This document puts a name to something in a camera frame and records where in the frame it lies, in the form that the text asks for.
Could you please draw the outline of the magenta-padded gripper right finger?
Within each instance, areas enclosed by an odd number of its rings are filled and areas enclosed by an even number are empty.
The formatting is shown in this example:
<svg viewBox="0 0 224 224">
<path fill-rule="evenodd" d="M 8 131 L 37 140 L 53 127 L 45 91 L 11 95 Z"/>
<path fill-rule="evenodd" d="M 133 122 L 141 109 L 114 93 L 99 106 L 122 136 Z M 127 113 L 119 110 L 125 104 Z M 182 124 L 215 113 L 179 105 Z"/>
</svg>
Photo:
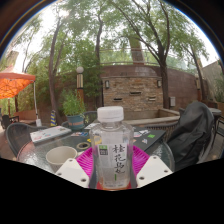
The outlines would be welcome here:
<svg viewBox="0 0 224 224">
<path fill-rule="evenodd" d="M 149 156 L 137 146 L 133 147 L 132 188 L 144 187 L 170 174 L 172 174 L 171 169 L 158 156 Z"/>
</svg>

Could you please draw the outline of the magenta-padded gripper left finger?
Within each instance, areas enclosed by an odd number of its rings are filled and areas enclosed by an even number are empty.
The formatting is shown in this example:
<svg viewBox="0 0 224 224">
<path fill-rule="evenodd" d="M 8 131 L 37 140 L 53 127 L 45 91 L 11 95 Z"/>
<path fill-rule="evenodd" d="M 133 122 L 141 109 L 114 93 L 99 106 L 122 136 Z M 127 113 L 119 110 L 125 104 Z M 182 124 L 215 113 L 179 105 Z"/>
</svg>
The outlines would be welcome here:
<svg viewBox="0 0 224 224">
<path fill-rule="evenodd" d="M 78 186 L 94 189 L 97 175 L 93 165 L 92 149 L 85 150 L 75 159 L 68 159 L 56 175 Z"/>
</svg>

